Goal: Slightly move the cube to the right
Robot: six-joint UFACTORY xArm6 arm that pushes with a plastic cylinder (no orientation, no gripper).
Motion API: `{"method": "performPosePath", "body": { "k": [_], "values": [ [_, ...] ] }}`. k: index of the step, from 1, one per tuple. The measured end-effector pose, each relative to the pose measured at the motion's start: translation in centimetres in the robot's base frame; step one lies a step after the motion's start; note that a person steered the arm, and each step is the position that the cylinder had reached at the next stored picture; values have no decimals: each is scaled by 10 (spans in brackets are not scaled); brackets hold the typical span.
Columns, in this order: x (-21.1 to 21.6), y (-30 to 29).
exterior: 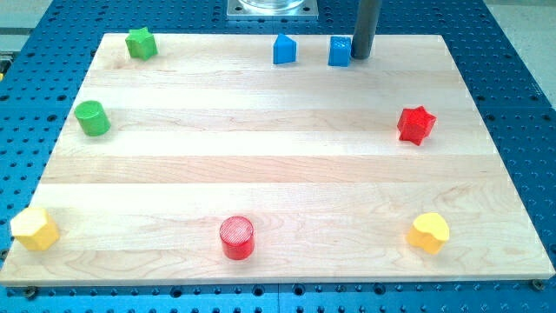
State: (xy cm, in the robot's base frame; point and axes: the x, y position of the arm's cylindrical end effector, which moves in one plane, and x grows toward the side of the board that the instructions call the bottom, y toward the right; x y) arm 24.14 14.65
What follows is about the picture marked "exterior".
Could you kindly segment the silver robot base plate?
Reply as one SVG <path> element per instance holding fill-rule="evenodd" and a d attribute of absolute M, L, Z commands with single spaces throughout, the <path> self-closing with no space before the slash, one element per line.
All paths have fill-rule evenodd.
<path fill-rule="evenodd" d="M 317 0 L 228 0 L 228 20 L 293 18 L 316 20 Z"/>

